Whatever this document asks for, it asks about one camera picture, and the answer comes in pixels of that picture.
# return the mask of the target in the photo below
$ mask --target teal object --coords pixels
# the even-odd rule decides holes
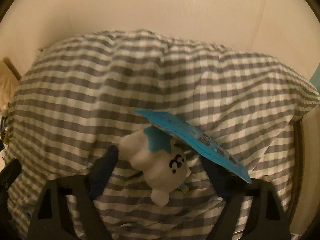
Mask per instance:
[[[154,126],[145,128],[143,132],[148,137],[148,148],[151,152],[164,150],[171,154],[171,135]]]
[[[217,142],[196,127],[167,112],[152,110],[137,110],[136,112],[165,131],[180,137],[203,157],[224,167],[247,183],[252,183],[247,169]]]
[[[320,64],[310,79],[311,84],[320,92]]]

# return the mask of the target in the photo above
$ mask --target blue flat object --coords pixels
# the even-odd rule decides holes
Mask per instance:
[[[196,127],[167,112],[152,110],[136,110],[136,112],[156,126],[181,138],[203,157],[224,167],[245,182],[252,183],[247,169],[217,142]]]

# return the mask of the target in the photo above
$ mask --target white stuffed animal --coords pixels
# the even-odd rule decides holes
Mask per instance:
[[[150,126],[123,137],[119,144],[119,159],[143,172],[152,188],[151,199],[158,206],[168,203],[171,191],[180,186],[185,189],[184,180],[190,175],[186,156],[175,143],[175,138]]]

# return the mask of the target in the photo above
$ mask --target plaid bedsheet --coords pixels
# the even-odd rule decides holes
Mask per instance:
[[[269,176],[286,209],[294,166],[293,126],[319,104],[319,94],[276,58],[221,45],[179,40],[150,31],[82,35],[50,46],[22,77],[8,114],[5,161],[18,158],[21,175],[8,207],[26,237],[48,174],[90,167],[122,136],[148,126],[137,108],[168,111],[214,138],[253,178]],[[190,192],[155,206],[142,176],[120,161],[95,201],[114,239],[205,239],[224,202],[198,154],[186,145]],[[77,234],[85,239],[70,196]],[[234,239],[250,207],[243,203]]]

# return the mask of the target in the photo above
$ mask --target toy's head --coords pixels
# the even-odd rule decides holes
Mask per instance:
[[[151,199],[159,206],[165,206],[169,193],[190,175],[186,156],[174,146],[175,142],[172,136],[150,126],[123,137],[119,145],[119,158],[143,171],[146,183],[152,188]]]

